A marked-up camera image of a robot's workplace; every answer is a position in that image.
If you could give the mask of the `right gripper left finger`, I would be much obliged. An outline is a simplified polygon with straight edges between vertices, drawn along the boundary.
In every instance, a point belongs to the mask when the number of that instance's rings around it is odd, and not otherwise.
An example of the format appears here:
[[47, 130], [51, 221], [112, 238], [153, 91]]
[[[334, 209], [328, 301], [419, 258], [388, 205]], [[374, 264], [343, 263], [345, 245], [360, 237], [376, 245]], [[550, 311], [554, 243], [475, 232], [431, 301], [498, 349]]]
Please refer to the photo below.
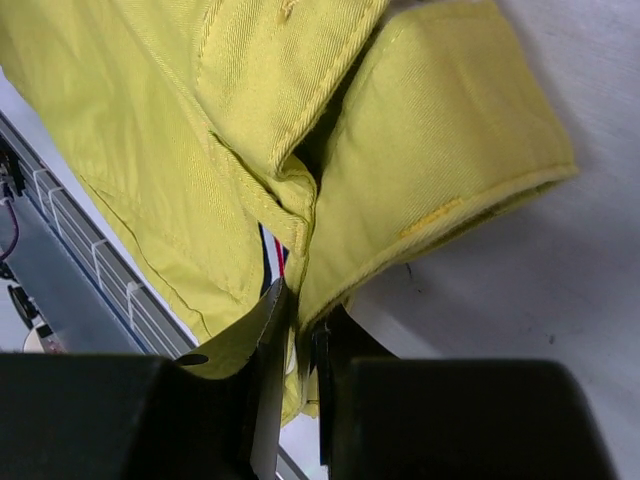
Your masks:
[[289, 291], [171, 360], [5, 353], [5, 479], [272, 479]]

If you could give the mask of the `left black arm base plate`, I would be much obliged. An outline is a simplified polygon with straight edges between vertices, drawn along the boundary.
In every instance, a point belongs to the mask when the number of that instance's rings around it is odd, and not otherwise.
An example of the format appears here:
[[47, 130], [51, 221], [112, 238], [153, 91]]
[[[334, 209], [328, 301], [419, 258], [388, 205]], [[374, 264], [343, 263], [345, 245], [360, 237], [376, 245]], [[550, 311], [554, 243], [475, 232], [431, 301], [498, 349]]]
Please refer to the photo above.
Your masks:
[[8, 265], [7, 260], [15, 251], [20, 239], [20, 227], [14, 208], [16, 196], [24, 190], [24, 179], [17, 164], [17, 156], [10, 154], [7, 147], [1, 148], [1, 207], [8, 214], [11, 237], [8, 245], [1, 248], [1, 279], [7, 280], [9, 299], [22, 323], [28, 330], [23, 342], [24, 353], [60, 354], [65, 350], [49, 324], [44, 320], [33, 298]]

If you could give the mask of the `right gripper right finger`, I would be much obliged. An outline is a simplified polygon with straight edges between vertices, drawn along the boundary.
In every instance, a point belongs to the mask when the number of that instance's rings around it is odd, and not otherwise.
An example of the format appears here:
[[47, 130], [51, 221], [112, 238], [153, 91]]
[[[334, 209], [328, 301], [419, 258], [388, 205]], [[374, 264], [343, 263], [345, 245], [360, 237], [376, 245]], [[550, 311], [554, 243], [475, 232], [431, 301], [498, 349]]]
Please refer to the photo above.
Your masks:
[[612, 479], [561, 364], [401, 359], [343, 308], [313, 329], [320, 461], [332, 479]]

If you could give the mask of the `yellow-green trousers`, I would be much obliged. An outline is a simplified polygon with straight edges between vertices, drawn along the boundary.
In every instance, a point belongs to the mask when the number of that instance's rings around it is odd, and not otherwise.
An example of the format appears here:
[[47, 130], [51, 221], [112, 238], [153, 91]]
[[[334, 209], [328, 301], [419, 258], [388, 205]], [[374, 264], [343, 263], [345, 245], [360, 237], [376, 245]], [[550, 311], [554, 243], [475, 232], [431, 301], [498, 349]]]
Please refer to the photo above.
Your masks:
[[1, 68], [198, 340], [279, 241], [284, 422], [333, 307], [577, 171], [493, 1], [5, 1]]

